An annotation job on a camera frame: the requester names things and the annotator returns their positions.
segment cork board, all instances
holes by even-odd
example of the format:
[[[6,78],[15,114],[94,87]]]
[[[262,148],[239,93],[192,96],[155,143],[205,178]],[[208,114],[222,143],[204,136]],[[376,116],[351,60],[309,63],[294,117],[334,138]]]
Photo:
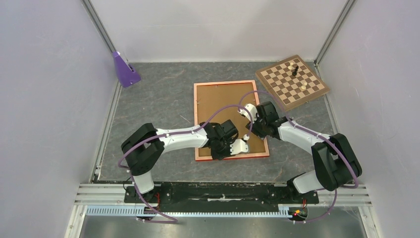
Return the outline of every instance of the cork board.
[[[254,80],[244,81],[229,81],[229,82],[211,82],[211,83],[195,83],[194,84],[194,123],[198,125],[201,122],[207,121],[220,108],[230,105],[238,104],[241,97],[247,92],[256,90]],[[249,94],[242,101],[242,105],[248,103],[258,105],[260,103],[258,94]],[[242,138],[248,131],[245,128],[249,122],[245,117],[238,113],[238,108],[232,107],[223,110],[216,115],[211,122],[223,123],[226,120],[231,120],[239,131],[239,138]],[[261,140],[251,133],[248,140],[250,152],[248,154],[239,154],[226,159],[242,159],[242,158],[256,158],[268,157],[269,150],[267,139]],[[209,148],[196,148],[196,161],[212,160]]]

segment black chess piece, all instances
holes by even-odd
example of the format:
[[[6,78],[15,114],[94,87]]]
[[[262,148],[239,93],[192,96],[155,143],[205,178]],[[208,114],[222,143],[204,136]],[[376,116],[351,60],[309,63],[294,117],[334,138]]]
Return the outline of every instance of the black chess piece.
[[[293,71],[292,75],[296,76],[298,74],[299,66],[296,66],[295,71]]]

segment table surface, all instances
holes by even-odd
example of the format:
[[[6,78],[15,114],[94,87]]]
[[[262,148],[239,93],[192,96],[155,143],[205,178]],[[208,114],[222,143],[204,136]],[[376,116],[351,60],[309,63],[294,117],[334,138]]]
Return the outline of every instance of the table surface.
[[[310,207],[309,218],[325,207]],[[367,238],[357,207],[334,208],[331,215],[307,224],[285,218],[179,218],[174,224],[142,224],[133,217],[86,216],[80,237],[148,238]]]
[[[152,122],[157,128],[175,129],[194,124],[193,84],[199,82],[254,79],[264,90],[256,70],[274,62],[191,62],[134,63],[142,81],[123,88],[105,148],[99,180],[126,180],[117,167],[121,143],[141,125]],[[270,100],[259,95],[260,102]],[[332,125],[323,97],[290,111],[299,124],[332,134]],[[270,157],[226,161],[194,161],[194,149],[163,154],[152,169],[155,181],[287,181],[314,169],[310,154],[299,147],[268,139]]]

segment chessboard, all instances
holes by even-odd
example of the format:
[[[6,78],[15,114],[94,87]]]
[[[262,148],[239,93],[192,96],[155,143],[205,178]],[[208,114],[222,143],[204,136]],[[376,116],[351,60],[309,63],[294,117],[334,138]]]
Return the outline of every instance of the chessboard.
[[[280,99],[286,111],[329,91],[328,86],[298,55],[259,69],[255,74],[266,90]]]

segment white wall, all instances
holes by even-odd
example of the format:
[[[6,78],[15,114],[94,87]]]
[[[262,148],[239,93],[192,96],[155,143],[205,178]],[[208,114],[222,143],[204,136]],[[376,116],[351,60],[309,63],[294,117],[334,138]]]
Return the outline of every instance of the white wall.
[[[419,236],[419,8],[357,1],[320,65],[386,238]]]
[[[314,60],[346,0],[92,0],[131,62]]]
[[[84,7],[0,4],[0,237],[63,237],[115,73]]]

